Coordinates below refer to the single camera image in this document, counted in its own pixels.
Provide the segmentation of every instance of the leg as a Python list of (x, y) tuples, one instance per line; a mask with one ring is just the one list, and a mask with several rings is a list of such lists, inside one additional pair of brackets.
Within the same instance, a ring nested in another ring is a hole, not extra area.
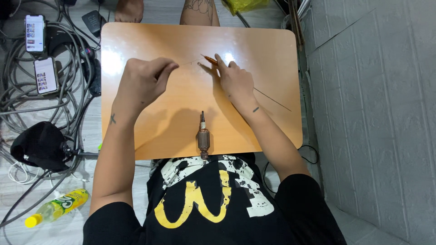
[(143, 0), (118, 0), (115, 11), (115, 22), (140, 23), (143, 14)]
[(219, 26), (214, 0), (185, 0), (181, 25)]

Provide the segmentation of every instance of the plastic bottle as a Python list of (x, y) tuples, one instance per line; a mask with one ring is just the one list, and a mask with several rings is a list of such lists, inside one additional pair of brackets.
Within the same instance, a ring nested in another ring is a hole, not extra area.
[(85, 189), (77, 189), (63, 197), (54, 199), (42, 205), (36, 214), (28, 217), (25, 225), (32, 228), (41, 222), (53, 222), (62, 215), (84, 204), (88, 200), (88, 192)]

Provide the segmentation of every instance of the hand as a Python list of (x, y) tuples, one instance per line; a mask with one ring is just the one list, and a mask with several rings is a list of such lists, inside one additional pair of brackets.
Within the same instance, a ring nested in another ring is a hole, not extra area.
[(215, 58), (221, 76), (221, 87), (230, 102), (242, 115), (254, 110), (258, 103), (253, 93), (254, 81), (251, 73), (245, 69), (241, 70), (234, 61), (227, 67), (218, 54), (215, 54)]
[(112, 113), (124, 114), (136, 121), (139, 114), (165, 92), (171, 72), (178, 67), (168, 58), (129, 59), (112, 104)]

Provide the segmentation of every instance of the bottle label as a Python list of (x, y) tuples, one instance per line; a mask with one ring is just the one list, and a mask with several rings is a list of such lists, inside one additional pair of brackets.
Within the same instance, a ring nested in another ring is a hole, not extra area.
[(84, 204), (88, 200), (88, 192), (84, 189), (77, 189), (66, 194), (63, 197), (51, 201), (55, 205), (56, 210), (61, 210), (62, 214), (66, 214), (76, 207)]

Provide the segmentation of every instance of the black t-shirt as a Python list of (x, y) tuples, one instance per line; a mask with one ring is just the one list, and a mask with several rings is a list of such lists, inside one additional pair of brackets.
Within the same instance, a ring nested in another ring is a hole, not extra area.
[(83, 227), (83, 244), (346, 244), (316, 181), (288, 176), (273, 198), (254, 155), (152, 162), (141, 226), (124, 202), (105, 205)]

